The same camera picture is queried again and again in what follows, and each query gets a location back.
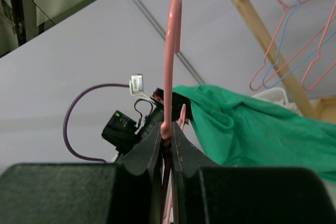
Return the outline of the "pink hanger with cream top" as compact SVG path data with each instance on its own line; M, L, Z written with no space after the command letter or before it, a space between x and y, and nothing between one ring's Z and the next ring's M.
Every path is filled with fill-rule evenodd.
M319 41L319 44L318 44L318 47L317 47L317 56L310 62L310 65L308 66L303 78L302 78L302 87L304 90L306 91L311 91L315 88L315 86L331 71L331 69L335 66L335 62L310 86L306 86L305 84L305 81L306 81L306 78L311 70L311 68L317 63L317 61L320 60L321 58L321 48L322 48L322 45L324 43L324 39L326 37L326 34L328 32L328 29L329 29L329 26L330 24L332 23L332 21L334 20L333 18L333 15L334 15L334 12L335 12L335 3L333 4L333 7L332 7L332 10L330 12L330 16L326 22L326 25L324 27L324 30L323 30L323 33L322 33L322 36L320 38L320 41Z

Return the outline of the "pink hanger with green top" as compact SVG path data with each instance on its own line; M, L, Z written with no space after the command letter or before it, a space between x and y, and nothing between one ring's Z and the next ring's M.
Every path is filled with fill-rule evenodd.
M174 55L180 51L182 0L171 0L167 22L164 54L164 121L160 127L164 173L162 182L161 217L163 223L167 188L171 169L172 86Z

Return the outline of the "cream tank top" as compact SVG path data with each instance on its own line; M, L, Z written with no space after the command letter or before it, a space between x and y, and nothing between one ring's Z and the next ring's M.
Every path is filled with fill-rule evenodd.
M284 103L283 106L286 109L288 109L288 110L290 110L290 111L292 111L292 112L294 112L294 113L296 113L298 115L302 115L301 112L300 112L300 110L298 109L297 105L294 102Z

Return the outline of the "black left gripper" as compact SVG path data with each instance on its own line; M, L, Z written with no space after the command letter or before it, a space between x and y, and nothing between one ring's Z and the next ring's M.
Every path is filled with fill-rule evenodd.
M154 112L161 113L161 118L159 121L163 121L163 98L164 98L164 91L160 88L157 88L153 94L151 99L154 101L156 108ZM188 98L177 94L175 92L172 93L172 121L177 121L180 118L181 109L183 105L186 105L185 111L185 123L189 124L190 120L192 119L192 110L191 110L191 102Z

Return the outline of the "blue wire hanger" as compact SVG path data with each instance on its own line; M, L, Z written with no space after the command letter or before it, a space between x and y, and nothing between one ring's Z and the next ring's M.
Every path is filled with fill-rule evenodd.
M283 0L288 5L296 5L297 0ZM308 40L310 40L323 26L325 26L335 0L313 0L300 6L291 16L284 37L277 37L275 42L282 42L281 54L288 60L300 49ZM327 69L335 62L335 20L331 23L326 34L328 40L321 48L321 58L311 68L306 86L310 87ZM316 38L298 57L296 57L289 66L292 68L299 62L303 64L298 67L304 76L310 62L317 56L315 50L319 44L319 38ZM270 63L263 63L255 73L264 73L261 87L271 89L279 84L279 78L274 75Z

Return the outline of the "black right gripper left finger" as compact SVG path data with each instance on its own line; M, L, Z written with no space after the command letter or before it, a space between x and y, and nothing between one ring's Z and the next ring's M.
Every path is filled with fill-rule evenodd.
M160 223L161 135L115 163L15 164L1 175L1 223Z

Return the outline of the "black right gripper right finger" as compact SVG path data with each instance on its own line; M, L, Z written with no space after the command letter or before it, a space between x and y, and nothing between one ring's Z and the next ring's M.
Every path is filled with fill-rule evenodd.
M318 175L303 167L220 166L172 124L175 223L335 223Z

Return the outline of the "green tank top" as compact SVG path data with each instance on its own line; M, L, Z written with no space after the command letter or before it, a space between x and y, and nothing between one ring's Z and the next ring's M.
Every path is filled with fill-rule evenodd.
M205 155L223 166L300 166L335 182L335 125L212 85L177 86Z

